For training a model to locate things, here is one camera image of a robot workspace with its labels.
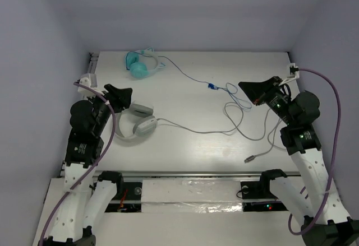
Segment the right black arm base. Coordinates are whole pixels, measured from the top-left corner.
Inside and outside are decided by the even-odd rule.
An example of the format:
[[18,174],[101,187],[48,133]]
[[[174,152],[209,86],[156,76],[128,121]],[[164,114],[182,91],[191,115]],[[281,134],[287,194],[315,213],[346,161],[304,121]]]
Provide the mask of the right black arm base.
[[287,175],[280,169],[267,170],[261,173],[258,181],[241,182],[241,189],[236,197],[243,200],[244,212],[286,211],[285,205],[270,192],[270,182]]

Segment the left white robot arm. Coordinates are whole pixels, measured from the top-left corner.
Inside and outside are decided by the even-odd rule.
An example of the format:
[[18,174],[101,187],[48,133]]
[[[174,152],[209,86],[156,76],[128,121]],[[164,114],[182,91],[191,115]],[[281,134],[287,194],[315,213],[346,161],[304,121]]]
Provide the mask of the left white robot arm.
[[39,245],[95,245],[95,230],[110,201],[125,191],[120,172],[103,171],[97,182],[93,176],[116,130],[113,124],[108,143],[104,143],[104,127],[109,120],[115,123],[116,113],[129,108],[132,89],[106,84],[105,90],[99,92],[79,82],[75,86],[90,96],[70,109],[63,196],[45,222]]

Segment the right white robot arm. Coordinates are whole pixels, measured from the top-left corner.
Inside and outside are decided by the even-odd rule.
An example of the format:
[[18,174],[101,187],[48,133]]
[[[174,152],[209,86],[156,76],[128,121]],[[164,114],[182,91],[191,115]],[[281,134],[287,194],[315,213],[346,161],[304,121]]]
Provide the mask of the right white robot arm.
[[312,126],[319,117],[317,96],[304,91],[295,98],[286,94],[284,82],[274,76],[263,82],[239,82],[256,106],[266,104],[284,123],[280,137],[300,172],[306,194],[296,189],[280,169],[264,171],[259,191],[275,196],[285,205],[300,230],[305,245],[351,245],[358,239],[358,220],[353,219],[340,200],[333,175],[326,169],[321,143]]

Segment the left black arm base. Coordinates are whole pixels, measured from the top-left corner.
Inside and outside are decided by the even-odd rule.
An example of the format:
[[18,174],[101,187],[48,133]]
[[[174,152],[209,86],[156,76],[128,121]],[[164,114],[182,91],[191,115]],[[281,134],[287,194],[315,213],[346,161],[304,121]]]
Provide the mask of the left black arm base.
[[117,171],[103,171],[92,185],[92,193],[97,189],[97,182],[109,180],[111,183],[116,183],[116,195],[112,198],[107,208],[106,213],[110,212],[140,212],[141,211],[141,195],[142,182],[126,182],[123,175]]

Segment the white grey headphones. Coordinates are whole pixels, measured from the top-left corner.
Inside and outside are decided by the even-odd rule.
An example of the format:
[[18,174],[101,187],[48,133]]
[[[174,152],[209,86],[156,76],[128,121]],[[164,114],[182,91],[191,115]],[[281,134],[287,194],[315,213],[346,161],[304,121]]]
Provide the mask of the white grey headphones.
[[[121,117],[125,114],[131,114],[137,118],[132,127],[131,135],[125,136],[120,128]],[[158,125],[158,120],[153,115],[154,107],[138,101],[133,101],[130,106],[115,114],[115,135],[122,141],[132,142],[138,138],[146,137],[152,134]]]

